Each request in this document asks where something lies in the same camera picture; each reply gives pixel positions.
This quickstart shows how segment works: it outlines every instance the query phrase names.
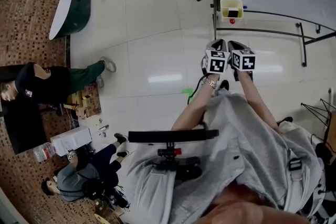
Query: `black cap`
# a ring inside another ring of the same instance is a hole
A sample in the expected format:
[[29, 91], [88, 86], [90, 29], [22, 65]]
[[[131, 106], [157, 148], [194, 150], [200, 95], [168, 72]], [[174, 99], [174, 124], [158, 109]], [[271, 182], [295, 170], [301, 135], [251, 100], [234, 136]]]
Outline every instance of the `black cap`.
[[48, 195], [48, 196], [51, 196], [51, 195], [54, 195], [54, 193], [52, 193], [49, 189], [48, 189], [48, 186], [47, 186], [47, 181], [50, 181], [50, 178], [47, 177], [46, 179], [44, 179], [41, 183], [41, 189], [42, 191]]

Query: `white floor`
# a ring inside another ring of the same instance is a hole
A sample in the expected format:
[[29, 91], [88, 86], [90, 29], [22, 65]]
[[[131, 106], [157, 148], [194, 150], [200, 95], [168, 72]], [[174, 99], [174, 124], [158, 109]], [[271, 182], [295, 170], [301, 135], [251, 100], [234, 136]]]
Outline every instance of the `white floor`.
[[[108, 56], [117, 72], [103, 73], [101, 115], [80, 123], [91, 129], [98, 150], [115, 141], [113, 134], [136, 130], [169, 130], [186, 106], [185, 88], [193, 88], [202, 75], [200, 61], [213, 40], [212, 0], [92, 0], [87, 26], [71, 36], [71, 66], [84, 68]], [[234, 27], [298, 30], [293, 21], [246, 14]], [[314, 25], [303, 24], [307, 36]], [[249, 45], [257, 54], [254, 82], [277, 120], [293, 116], [296, 123], [321, 135], [322, 124], [300, 104], [317, 105], [336, 88], [336, 40], [307, 46], [308, 66], [301, 66], [300, 38], [230, 31], [218, 38]], [[228, 69], [224, 76], [232, 92], [242, 92]], [[98, 135], [99, 118], [109, 124], [107, 137]], [[131, 152], [135, 145], [128, 145]], [[131, 158], [126, 158], [120, 178]]]

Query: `foot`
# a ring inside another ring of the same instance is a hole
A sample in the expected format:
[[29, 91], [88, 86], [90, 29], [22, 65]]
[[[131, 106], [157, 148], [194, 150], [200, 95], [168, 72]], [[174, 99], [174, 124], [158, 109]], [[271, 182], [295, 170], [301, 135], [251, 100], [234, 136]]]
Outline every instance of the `foot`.
[[127, 141], [126, 137], [123, 136], [122, 134], [116, 133], [114, 134], [114, 137], [117, 139], [117, 141], [122, 144]]
[[123, 158], [125, 158], [127, 155], [128, 155], [128, 154], [127, 154], [126, 151], [118, 152], [118, 153], [117, 153], [117, 156], [118, 156], [118, 157], [123, 157]]
[[225, 79], [221, 82], [220, 86], [219, 86], [220, 89], [226, 89], [227, 91], [229, 90], [229, 82]]
[[116, 67], [116, 64], [112, 60], [110, 60], [107, 57], [101, 57], [100, 60], [104, 62], [105, 68], [107, 70], [109, 70], [112, 73], [116, 72], [117, 67]]
[[104, 80], [101, 76], [97, 77], [96, 82], [97, 82], [98, 88], [104, 88]]

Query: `black cable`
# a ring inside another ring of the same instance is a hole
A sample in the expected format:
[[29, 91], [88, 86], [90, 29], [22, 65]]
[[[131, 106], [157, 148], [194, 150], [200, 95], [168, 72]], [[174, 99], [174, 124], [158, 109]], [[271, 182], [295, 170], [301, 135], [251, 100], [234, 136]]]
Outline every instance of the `black cable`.
[[[319, 138], [317, 135], [312, 134], [312, 135], [310, 136], [310, 144], [313, 143], [313, 140], [312, 140], [312, 139], [313, 139], [313, 136], [315, 136], [317, 139], [323, 141], [322, 138]], [[336, 151], [333, 150], [332, 146], [331, 146], [328, 142], [326, 142], [326, 144], [329, 146], [329, 149], [330, 149], [332, 152], [336, 153]]]
[[189, 104], [190, 99], [191, 99], [192, 97], [194, 97], [195, 93], [197, 92], [198, 87], [200, 86], [200, 85], [199, 85], [200, 82], [201, 82], [205, 77], [207, 77], [207, 76], [209, 76], [209, 75], [210, 75], [210, 73], [206, 73], [205, 75], [203, 75], [203, 76], [200, 78], [200, 80], [199, 80], [198, 83], [197, 83], [197, 86], [196, 86], [195, 91], [193, 92], [193, 94], [192, 94], [191, 96], [188, 97], [188, 102], [187, 102], [187, 104]]

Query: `gray shirt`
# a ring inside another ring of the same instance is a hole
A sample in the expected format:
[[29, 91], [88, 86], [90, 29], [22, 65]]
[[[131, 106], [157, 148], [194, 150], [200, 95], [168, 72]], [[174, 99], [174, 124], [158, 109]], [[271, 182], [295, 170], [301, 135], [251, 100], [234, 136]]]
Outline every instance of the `gray shirt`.
[[84, 198], [84, 193], [81, 190], [87, 179], [79, 174], [87, 178], [99, 178], [96, 168], [90, 163], [80, 171], [76, 171], [72, 164], [64, 167], [57, 175], [57, 188], [66, 201], [76, 201]]
[[[177, 145], [182, 148], [183, 157], [201, 158], [203, 173], [174, 187], [169, 223], [193, 223], [234, 180], [258, 193], [269, 206], [283, 208], [289, 149], [311, 169], [314, 176], [310, 179], [308, 197], [312, 194], [322, 171], [303, 128], [279, 135], [261, 120], [242, 95], [229, 94], [226, 90], [210, 100], [204, 122], [209, 129], [218, 129], [220, 135], [208, 141]], [[149, 159], [156, 156], [156, 150], [157, 147], [137, 150], [129, 172], [135, 179], [133, 193], [145, 193], [150, 187], [137, 180], [143, 178], [141, 170], [150, 164]]]

